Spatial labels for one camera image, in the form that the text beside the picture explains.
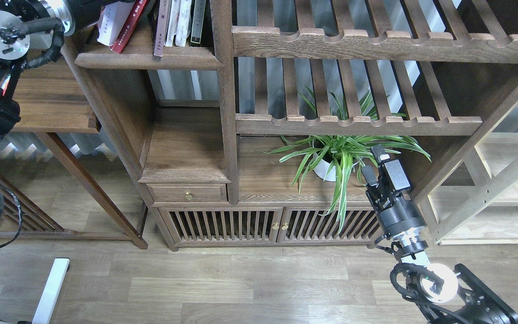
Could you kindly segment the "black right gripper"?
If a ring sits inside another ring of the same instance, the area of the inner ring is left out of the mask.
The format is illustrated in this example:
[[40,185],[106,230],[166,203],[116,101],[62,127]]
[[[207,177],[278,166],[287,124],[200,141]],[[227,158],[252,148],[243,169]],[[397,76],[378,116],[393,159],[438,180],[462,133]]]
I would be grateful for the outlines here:
[[370,165],[362,166],[361,171],[366,181],[366,196],[376,211],[384,235],[389,240],[420,240],[425,221],[415,203],[402,195],[404,190],[411,189],[403,166],[380,144],[372,146],[371,152],[380,178]]

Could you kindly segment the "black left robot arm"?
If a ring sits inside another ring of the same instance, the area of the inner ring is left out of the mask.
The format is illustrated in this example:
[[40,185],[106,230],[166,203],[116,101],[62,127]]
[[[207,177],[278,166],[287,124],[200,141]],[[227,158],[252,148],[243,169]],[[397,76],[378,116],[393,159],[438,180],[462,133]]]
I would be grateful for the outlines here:
[[20,121],[13,100],[24,70],[60,58],[64,38],[95,24],[109,0],[0,0],[0,140]]

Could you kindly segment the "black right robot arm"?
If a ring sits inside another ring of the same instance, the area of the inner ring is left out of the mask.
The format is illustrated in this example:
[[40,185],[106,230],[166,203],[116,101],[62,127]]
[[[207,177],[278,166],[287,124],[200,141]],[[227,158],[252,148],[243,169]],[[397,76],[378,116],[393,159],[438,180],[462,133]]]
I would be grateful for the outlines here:
[[430,262],[428,245],[420,238],[425,220],[417,205],[403,196],[411,184],[401,163],[381,145],[372,146],[371,152],[378,173],[364,166],[362,174],[366,196],[383,230],[375,246],[390,240],[391,246],[382,250],[397,259],[390,272],[395,290],[415,303],[430,324],[518,324],[518,314],[466,266],[458,263],[451,269]]

